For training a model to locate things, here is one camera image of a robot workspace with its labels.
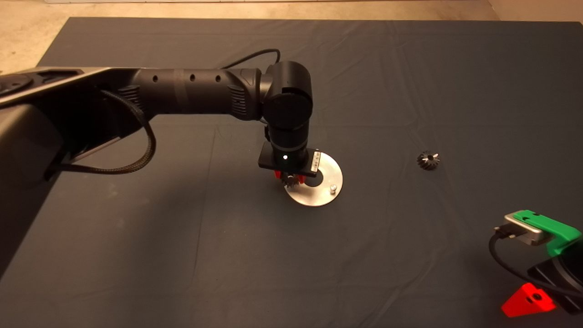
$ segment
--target robotic arm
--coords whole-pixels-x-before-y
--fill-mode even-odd
[[[310,74],[286,61],[258,69],[36,68],[0,76],[0,277],[59,171],[121,174],[144,167],[159,114],[229,114],[264,120],[259,166],[286,185],[315,177],[319,152],[307,148]],[[144,157],[118,169],[72,164],[142,127]]]

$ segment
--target table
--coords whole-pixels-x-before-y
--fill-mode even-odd
[[[0,281],[3,325],[580,323],[506,318],[523,282],[487,251],[523,208],[583,229],[580,23],[72,18],[39,65],[213,68],[267,47],[311,73],[309,145],[340,164],[339,197],[303,207],[258,169],[260,123],[156,117],[143,170],[57,180]],[[128,163],[145,140],[83,163]],[[524,270],[545,258],[500,252]]]

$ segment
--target green 3d-printed part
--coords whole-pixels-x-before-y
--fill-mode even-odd
[[[547,243],[547,252],[551,257],[560,255],[567,246],[581,238],[581,232],[572,226],[530,210],[516,212],[514,218],[553,235],[553,239]]]

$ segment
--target black cable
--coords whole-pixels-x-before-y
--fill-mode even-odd
[[[496,242],[502,238],[505,238],[505,236],[501,233],[496,232],[490,238],[490,242],[488,243],[488,248],[490,250],[490,254],[492,255],[492,258],[494,258],[494,261],[496,261],[501,267],[506,269],[506,271],[510,272],[511,274],[517,276],[518,278],[520,278],[524,281],[528,281],[528,282],[531,282],[537,286],[540,286],[549,292],[553,292],[555,294],[560,294],[560,295],[564,295],[564,296],[568,296],[568,297],[572,297],[572,298],[583,299],[583,293],[574,292],[572,290],[565,289],[565,288],[560,288],[560,287],[551,285],[549,283],[546,283],[546,282],[543,282],[540,280],[534,280],[531,277],[528,277],[527,275],[520,273],[518,270],[510,267],[508,264],[506,264],[504,261],[502,261],[502,259],[498,256],[498,253],[496,252]]]
[[[154,136],[154,131],[152,131],[152,127],[150,123],[146,119],[143,111],[136,106],[136,104],[130,102],[126,98],[116,95],[113,92],[109,92],[106,90],[101,90],[101,93],[108,97],[109,99],[115,100],[118,103],[123,104],[126,106],[132,114],[136,117],[136,119],[140,122],[144,130],[146,130],[147,134],[147,148],[144,155],[136,160],[134,163],[130,165],[123,166],[121,168],[116,169],[101,169],[101,168],[93,168],[91,166],[85,165],[77,165],[77,164],[57,164],[52,165],[49,170],[53,171],[70,171],[70,172],[83,172],[83,173],[95,173],[101,175],[122,175],[126,173],[135,172],[150,162],[150,160],[154,157],[154,153],[156,152],[156,137]]]
[[[255,58],[255,57],[259,56],[259,55],[269,54],[269,53],[276,53],[278,55],[277,58],[275,59],[275,64],[277,64],[279,62],[279,58],[282,56],[282,53],[281,53],[281,51],[279,51],[279,49],[269,48],[269,49],[263,49],[263,50],[256,51],[256,52],[254,52],[252,54],[249,54],[249,55],[247,55],[247,56],[245,56],[245,57],[243,57],[243,58],[241,58],[239,60],[236,60],[236,61],[232,62],[229,65],[225,65],[225,66],[221,67],[220,69],[231,68],[231,67],[233,67],[235,65],[238,65],[238,64],[240,64],[240,63],[242,63],[244,61],[248,61],[248,60],[250,60],[252,58]]]

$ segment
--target metal disc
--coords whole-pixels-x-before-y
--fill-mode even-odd
[[[306,206],[322,206],[333,201],[342,190],[342,170],[328,154],[321,153],[318,170],[322,172],[322,183],[310,187],[305,183],[286,187],[293,200]]]

